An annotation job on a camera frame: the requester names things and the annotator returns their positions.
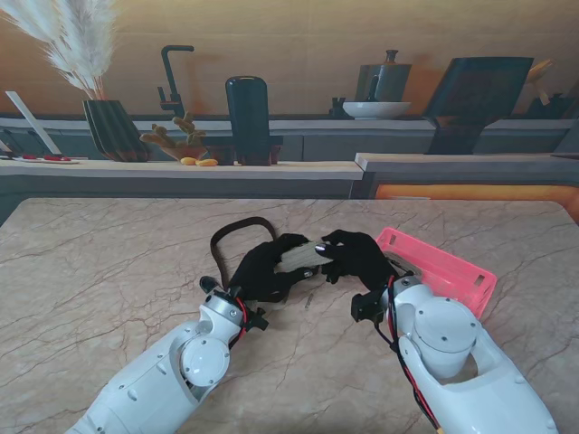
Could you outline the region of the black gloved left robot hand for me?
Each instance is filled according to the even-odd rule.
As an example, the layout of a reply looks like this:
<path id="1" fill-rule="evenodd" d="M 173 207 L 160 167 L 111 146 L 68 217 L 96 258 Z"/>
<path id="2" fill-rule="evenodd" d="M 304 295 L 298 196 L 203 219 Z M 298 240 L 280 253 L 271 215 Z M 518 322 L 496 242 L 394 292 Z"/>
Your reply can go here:
<path id="1" fill-rule="evenodd" d="M 263 242 L 243 258 L 230 280 L 230 287 L 242 289 L 241 299 L 265 303 L 279 303 L 291 288 L 317 272 L 299 268 L 291 272 L 276 272 L 283 253 L 308 243 L 300 234 L 285 233 L 274 241 Z"/>

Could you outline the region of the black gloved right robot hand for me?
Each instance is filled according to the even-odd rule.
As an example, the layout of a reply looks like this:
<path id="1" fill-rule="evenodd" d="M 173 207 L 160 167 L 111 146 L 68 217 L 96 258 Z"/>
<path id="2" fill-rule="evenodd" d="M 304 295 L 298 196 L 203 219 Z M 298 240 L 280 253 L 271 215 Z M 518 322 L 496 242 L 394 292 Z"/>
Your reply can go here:
<path id="1" fill-rule="evenodd" d="M 318 255 L 330 259 L 322 266 L 326 282 L 336 284 L 341 277 L 358 277 L 370 291 L 382 290 L 399 273 L 370 236 L 362 232 L 336 230 L 315 247 Z"/>

